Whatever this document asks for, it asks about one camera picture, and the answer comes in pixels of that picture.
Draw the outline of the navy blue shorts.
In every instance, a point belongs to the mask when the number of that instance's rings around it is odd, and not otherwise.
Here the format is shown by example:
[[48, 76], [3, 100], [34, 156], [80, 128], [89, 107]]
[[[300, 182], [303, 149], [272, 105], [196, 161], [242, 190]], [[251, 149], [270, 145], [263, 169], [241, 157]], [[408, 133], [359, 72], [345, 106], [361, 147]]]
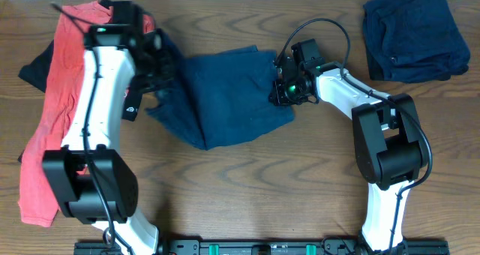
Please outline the navy blue shorts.
[[255, 140], [295, 118], [268, 96], [278, 74], [276, 52], [247, 46], [186, 58], [170, 37], [176, 75], [157, 91], [147, 114], [180, 140], [202, 150]]

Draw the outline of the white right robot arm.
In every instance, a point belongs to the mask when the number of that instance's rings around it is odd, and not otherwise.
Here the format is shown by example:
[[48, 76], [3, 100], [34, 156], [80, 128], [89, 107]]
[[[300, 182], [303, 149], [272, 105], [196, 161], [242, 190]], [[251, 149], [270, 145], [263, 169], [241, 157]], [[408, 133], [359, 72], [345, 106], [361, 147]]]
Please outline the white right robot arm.
[[268, 99], [276, 106], [331, 104], [352, 122], [355, 162], [368, 184], [367, 214], [358, 253], [393, 254], [404, 243], [401, 232], [409, 192], [431, 170], [431, 145], [416, 106], [407, 94], [390, 95], [357, 80], [340, 63], [317, 60], [277, 65], [278, 79]]

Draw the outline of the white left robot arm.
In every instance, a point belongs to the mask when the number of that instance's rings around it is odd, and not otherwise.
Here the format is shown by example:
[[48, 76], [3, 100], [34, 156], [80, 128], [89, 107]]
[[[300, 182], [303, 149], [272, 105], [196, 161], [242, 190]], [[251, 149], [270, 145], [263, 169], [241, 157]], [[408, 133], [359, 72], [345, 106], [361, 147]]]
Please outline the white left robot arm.
[[75, 254], [168, 254], [168, 241], [138, 206], [139, 184], [118, 153], [126, 91], [146, 93], [174, 76], [157, 28], [92, 25], [84, 34], [84, 76], [73, 121], [42, 167], [63, 215], [101, 230]]

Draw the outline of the black garment under shirt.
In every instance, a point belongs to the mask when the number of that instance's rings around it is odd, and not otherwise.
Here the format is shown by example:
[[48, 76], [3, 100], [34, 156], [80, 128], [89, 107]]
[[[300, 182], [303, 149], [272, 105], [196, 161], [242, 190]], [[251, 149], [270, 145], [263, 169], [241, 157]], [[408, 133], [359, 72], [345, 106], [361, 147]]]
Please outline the black garment under shirt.
[[63, 10], [84, 19], [75, 26], [66, 16], [60, 16], [54, 40], [31, 64], [22, 67], [19, 78], [45, 93], [40, 123], [19, 157], [24, 167], [42, 166], [46, 150], [58, 150], [76, 115], [85, 76], [86, 53], [83, 31], [88, 23], [106, 24], [112, 21], [113, 1], [100, 0]]

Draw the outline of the folded navy garment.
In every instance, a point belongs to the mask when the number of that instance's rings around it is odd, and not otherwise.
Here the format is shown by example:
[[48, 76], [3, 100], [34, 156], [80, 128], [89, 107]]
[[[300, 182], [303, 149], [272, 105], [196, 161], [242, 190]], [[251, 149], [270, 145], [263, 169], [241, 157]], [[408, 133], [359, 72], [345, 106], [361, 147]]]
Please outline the folded navy garment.
[[469, 70], [470, 49], [446, 0], [370, 0], [363, 8], [372, 80], [445, 81]]

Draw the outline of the red t-shirt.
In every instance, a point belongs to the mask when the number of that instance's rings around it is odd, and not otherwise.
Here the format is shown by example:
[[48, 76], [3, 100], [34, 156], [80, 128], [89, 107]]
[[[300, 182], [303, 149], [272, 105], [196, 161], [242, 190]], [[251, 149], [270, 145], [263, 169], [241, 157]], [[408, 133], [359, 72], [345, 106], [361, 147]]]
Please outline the red t-shirt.
[[20, 157], [19, 212], [21, 221], [50, 227], [59, 210], [42, 169], [46, 150], [59, 150], [80, 99], [84, 77], [83, 36], [64, 15], [60, 16], [49, 47], [19, 77], [45, 92], [40, 123]]

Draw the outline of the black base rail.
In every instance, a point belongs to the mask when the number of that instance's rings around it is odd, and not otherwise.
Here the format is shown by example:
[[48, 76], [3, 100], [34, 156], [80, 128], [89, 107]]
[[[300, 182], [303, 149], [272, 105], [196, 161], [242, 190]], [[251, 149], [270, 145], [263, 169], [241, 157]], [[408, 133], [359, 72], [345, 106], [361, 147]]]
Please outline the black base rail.
[[[326, 238], [322, 241], [248, 242], [248, 241], [198, 241], [177, 239], [162, 244], [158, 254], [171, 255], [347, 255], [372, 254], [366, 245], [353, 239]], [[398, 255], [449, 255], [446, 241], [404, 240], [386, 254]]]

